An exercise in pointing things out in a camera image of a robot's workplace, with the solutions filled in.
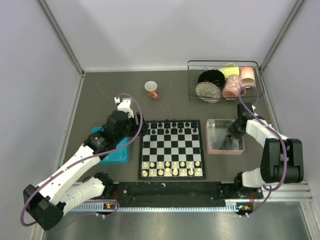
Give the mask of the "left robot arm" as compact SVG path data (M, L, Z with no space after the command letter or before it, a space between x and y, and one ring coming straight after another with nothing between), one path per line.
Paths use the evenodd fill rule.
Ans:
M109 198L114 191L112 180L106 173L98 173L78 187L73 184L107 155L121 150L119 143L125 138L134 141L147 133L148 123L143 115L136 116L124 110L115 110L106 123L91 133L77 152L55 173L37 185L27 185L22 194L24 206L20 222L27 227L24 214L45 230L53 229L74 207L101 196Z

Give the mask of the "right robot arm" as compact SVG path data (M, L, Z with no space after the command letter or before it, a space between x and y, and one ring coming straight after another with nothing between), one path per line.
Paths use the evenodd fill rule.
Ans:
M240 172L234 178L233 192L245 198L253 188L276 191L283 184L297 184L304 179L303 144L277 132L266 120L254 113L251 103L237 105L237 119L228 127L223 145L249 135L263 147L260 167Z

